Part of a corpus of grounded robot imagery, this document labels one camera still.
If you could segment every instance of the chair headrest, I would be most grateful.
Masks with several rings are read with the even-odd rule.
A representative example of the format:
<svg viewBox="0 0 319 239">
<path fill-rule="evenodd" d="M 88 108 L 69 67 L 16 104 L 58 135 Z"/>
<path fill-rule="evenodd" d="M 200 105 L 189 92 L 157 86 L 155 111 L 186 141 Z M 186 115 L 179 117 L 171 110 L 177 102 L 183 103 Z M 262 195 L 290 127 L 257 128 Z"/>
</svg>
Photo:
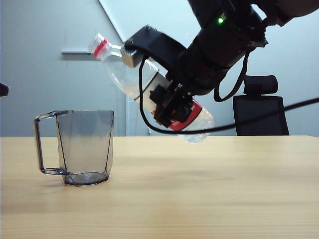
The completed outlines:
<svg viewBox="0 0 319 239">
<path fill-rule="evenodd" d="M 275 76 L 245 76 L 244 83 L 244 94 L 249 96 L 273 94 L 278 90 Z"/>
</svg>

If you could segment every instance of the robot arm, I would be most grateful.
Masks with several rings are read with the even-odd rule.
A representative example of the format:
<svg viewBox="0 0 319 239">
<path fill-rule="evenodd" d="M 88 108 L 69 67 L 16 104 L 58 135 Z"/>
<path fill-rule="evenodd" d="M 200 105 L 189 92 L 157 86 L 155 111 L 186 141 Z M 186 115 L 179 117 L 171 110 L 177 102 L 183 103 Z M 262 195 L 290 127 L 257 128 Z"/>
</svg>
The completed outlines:
<svg viewBox="0 0 319 239">
<path fill-rule="evenodd" d="M 318 0 L 188 0 L 201 27 L 188 48 L 169 36 L 146 26 L 125 42 L 125 48 L 154 58 L 168 70 L 168 89 L 154 90 L 152 97 L 159 110 L 156 120 L 169 118 L 165 107 L 176 109 L 187 118 L 192 96 L 206 95 L 214 90 L 217 102 L 232 97 L 246 74 L 249 53 L 265 47 L 268 25 L 284 25 L 294 17 L 319 8 Z M 257 4 L 267 18 L 262 20 L 251 7 Z M 228 70 L 243 56 L 244 65 L 234 89 L 224 98 L 219 84 Z"/>
</svg>

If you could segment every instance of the bottle cap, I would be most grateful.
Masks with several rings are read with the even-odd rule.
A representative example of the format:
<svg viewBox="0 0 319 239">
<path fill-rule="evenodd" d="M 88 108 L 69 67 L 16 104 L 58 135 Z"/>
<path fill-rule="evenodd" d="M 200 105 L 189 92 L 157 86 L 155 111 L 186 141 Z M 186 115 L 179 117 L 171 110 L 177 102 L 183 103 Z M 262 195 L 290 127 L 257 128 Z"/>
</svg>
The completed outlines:
<svg viewBox="0 0 319 239">
<path fill-rule="evenodd" d="M 107 57 L 106 53 L 110 47 L 109 40 L 101 34 L 97 34 L 88 49 L 98 60 L 103 61 Z"/>
</svg>

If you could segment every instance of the red bottle label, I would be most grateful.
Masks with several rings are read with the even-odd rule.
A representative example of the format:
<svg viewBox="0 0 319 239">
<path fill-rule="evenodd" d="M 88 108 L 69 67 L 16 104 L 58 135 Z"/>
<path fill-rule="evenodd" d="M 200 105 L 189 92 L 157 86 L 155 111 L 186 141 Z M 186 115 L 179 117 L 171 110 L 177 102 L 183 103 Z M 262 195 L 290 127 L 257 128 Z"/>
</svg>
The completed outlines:
<svg viewBox="0 0 319 239">
<path fill-rule="evenodd" d="M 169 126 L 169 128 L 171 128 L 174 131 L 179 131 L 179 130 L 182 130 L 182 129 L 186 128 L 199 115 L 199 113 L 202 110 L 202 106 L 196 100 L 193 99 L 193 106 L 192 106 L 191 110 L 192 110 L 192 112 L 190 113 L 188 119 L 185 122 L 181 123 L 181 122 L 179 122 L 177 120 L 172 121 L 172 123 Z"/>
</svg>

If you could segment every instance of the black cable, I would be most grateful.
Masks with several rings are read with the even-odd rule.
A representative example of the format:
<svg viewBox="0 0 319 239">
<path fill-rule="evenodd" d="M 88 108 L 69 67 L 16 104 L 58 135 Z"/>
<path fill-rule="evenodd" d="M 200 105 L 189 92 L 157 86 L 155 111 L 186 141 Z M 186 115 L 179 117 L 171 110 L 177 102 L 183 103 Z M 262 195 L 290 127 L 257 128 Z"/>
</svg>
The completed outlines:
<svg viewBox="0 0 319 239">
<path fill-rule="evenodd" d="M 217 132 L 217 131 L 223 131 L 223 130 L 227 130 L 227 129 L 231 129 L 231 128 L 235 128 L 236 125 L 246 125 L 249 123 L 253 123 L 259 120 L 262 120 L 264 118 L 267 117 L 271 117 L 274 115 L 277 115 L 279 113 L 282 112 L 286 112 L 286 111 L 290 111 L 299 107 L 303 107 L 303 106 L 308 106 L 311 104 L 315 104 L 319 102 L 319 97 L 318 98 L 314 98 L 314 99 L 310 99 L 307 101 L 302 101 L 302 102 L 298 102 L 289 106 L 284 107 L 282 110 L 276 110 L 276 111 L 272 111 L 269 112 L 267 114 L 252 118 L 252 119 L 248 119 L 245 120 L 239 124 L 236 123 L 231 123 L 231 124 L 227 124 L 227 125 L 223 125 L 223 126 L 219 126 L 219 127 L 215 127 L 215 128 L 207 128 L 207 129 L 201 129 L 201 130 L 188 130 L 188 131 L 171 131 L 171 130 L 164 130 L 164 129 L 160 129 L 157 128 L 153 125 L 151 125 L 151 123 L 147 120 L 145 113 L 144 113 L 144 109 L 143 109 L 143 82 L 142 82 L 142 69 L 145 63 L 145 60 L 147 59 L 146 56 L 143 56 L 140 68 L 139 68 L 139 90 L 140 90 L 140 112 L 141 112 L 141 116 L 145 122 L 145 124 L 152 130 L 157 131 L 159 133 L 166 133 L 166 134 L 198 134 L 198 133 L 210 133 L 210 132 Z"/>
<path fill-rule="evenodd" d="M 243 61 L 243 67 L 242 67 L 242 69 L 240 71 L 240 74 L 239 74 L 239 76 L 237 78 L 237 81 L 235 83 L 234 88 L 232 89 L 232 91 L 227 96 L 225 96 L 224 98 L 221 98 L 220 95 L 219 95 L 220 82 L 216 85 L 216 87 L 214 89 L 214 100 L 216 102 L 223 102 L 225 100 L 228 100 L 229 98 L 233 97 L 234 94 L 237 93 L 237 91 L 239 90 L 241 84 L 244 81 L 244 78 L 245 78 L 245 75 L 246 75 L 246 72 L 247 72 L 248 57 L 249 57 L 250 52 L 252 52 L 252 50 L 253 50 L 252 48 L 248 48 L 246 50 L 246 54 L 245 54 L 244 61 Z"/>
</svg>

